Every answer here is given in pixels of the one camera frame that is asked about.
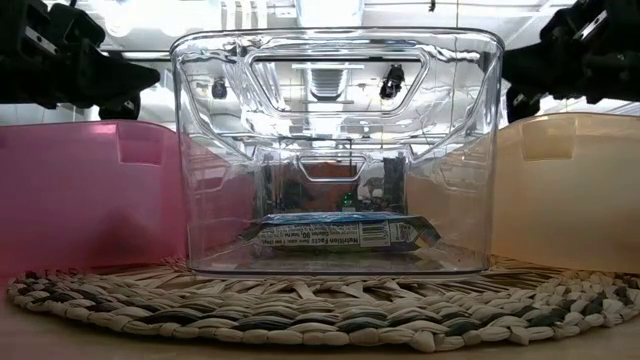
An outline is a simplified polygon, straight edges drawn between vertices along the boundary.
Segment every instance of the table surface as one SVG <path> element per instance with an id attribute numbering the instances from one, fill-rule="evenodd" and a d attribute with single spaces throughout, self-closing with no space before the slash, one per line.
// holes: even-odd
<path id="1" fill-rule="evenodd" d="M 223 344 L 216 341 L 183 341 L 131 337 L 55 316 L 22 310 L 0 295 L 0 358 L 64 360 L 200 360 L 200 359 L 319 359 L 335 360 L 425 359 L 408 345 L 372 348 L 283 347 Z M 483 344 L 429 355 L 430 359 L 502 360 L 562 359 L 590 360 L 614 357 L 640 359 L 640 319 L 612 329 L 593 329 L 562 341 L 542 341 L 529 346 Z"/>

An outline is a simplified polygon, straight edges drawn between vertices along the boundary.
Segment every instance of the clear plastic bin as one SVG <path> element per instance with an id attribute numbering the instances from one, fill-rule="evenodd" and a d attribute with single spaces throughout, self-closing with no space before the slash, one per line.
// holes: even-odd
<path id="1" fill-rule="evenodd" d="M 190 267 L 252 276 L 486 269 L 503 50 L 490 33 L 429 28 L 178 40 Z"/>

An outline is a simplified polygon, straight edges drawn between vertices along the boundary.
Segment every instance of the round woven mat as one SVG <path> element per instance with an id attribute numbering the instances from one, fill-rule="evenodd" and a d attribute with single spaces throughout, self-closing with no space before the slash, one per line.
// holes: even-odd
<path id="1" fill-rule="evenodd" d="M 262 280 L 196 276 L 179 263 L 105 274 L 27 273 L 11 281 L 25 309 L 179 339 L 286 345 L 407 344 L 423 352 L 482 342 L 575 336 L 640 309 L 634 275 L 494 259 L 463 281 L 391 277 Z"/>

